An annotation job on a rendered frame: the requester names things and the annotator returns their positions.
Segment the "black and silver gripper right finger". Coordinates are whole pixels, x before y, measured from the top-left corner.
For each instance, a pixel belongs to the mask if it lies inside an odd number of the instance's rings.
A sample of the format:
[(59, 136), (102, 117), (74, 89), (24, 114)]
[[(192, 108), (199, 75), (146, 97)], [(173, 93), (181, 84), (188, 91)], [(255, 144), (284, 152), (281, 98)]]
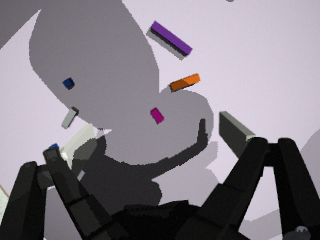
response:
[(219, 135), (238, 161), (175, 240), (222, 240), (229, 226), (239, 231), (264, 167), (274, 171), (282, 240), (320, 240), (320, 199), (295, 141), (268, 143), (227, 111), (219, 111)]

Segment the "grey rectangular block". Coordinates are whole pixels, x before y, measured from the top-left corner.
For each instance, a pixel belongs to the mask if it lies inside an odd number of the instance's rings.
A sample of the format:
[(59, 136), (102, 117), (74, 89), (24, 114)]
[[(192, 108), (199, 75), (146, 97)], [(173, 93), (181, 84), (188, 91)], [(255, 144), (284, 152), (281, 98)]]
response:
[(78, 111), (79, 110), (76, 109), (75, 107), (70, 108), (69, 112), (67, 113), (66, 117), (64, 118), (64, 120), (62, 122), (62, 125), (64, 125), (65, 127), (70, 126), (70, 124), (72, 123), (72, 121), (75, 118)]

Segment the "dark brown rod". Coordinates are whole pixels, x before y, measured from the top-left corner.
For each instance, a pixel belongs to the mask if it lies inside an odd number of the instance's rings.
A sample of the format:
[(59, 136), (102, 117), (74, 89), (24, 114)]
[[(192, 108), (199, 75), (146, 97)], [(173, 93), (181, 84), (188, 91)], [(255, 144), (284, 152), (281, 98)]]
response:
[(182, 78), (180, 80), (174, 81), (174, 82), (172, 82), (170, 84), (171, 84), (172, 90), (174, 91), (174, 90), (180, 89), (182, 87), (191, 85), (191, 84), (199, 82), (199, 81), (200, 81), (199, 74), (196, 73), (196, 74), (193, 74), (191, 76), (188, 76), (188, 77)]

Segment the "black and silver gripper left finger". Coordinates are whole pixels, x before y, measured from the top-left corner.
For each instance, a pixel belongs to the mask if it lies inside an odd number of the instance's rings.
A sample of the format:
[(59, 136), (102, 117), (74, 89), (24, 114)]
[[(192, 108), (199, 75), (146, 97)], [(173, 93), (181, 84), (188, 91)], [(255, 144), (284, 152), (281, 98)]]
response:
[(1, 221), (0, 240), (44, 240), (46, 194), (52, 186), (82, 239), (132, 240), (77, 179), (96, 147), (93, 125), (85, 124), (60, 150), (43, 151), (46, 164), (24, 163)]

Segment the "purple rod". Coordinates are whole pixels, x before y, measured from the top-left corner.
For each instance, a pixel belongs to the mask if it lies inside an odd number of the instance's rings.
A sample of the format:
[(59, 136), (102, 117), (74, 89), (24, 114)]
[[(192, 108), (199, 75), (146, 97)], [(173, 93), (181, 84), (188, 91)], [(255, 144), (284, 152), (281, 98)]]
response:
[(189, 55), (190, 52), (192, 51), (193, 48), (191, 48), (189, 45), (187, 45), (185, 42), (183, 42), (181, 39), (179, 39), (177, 36), (175, 36), (173, 33), (171, 33), (169, 30), (167, 30), (158, 22), (154, 21), (154, 23), (150, 28), (156, 33), (158, 33), (160, 36), (162, 36), (164, 39), (169, 41), (171, 44), (173, 44), (175, 47), (177, 47), (186, 55)]

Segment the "magenta rod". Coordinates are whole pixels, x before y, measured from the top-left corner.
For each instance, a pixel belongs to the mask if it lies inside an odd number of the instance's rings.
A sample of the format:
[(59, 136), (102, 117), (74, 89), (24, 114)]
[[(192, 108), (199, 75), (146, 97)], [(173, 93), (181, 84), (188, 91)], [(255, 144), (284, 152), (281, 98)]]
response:
[(164, 117), (162, 116), (162, 114), (159, 112), (159, 110), (157, 109), (157, 107), (155, 107), (154, 109), (152, 109), (150, 111), (150, 113), (153, 115), (153, 117), (156, 119), (156, 121), (158, 123), (160, 123), (161, 121), (164, 120)]

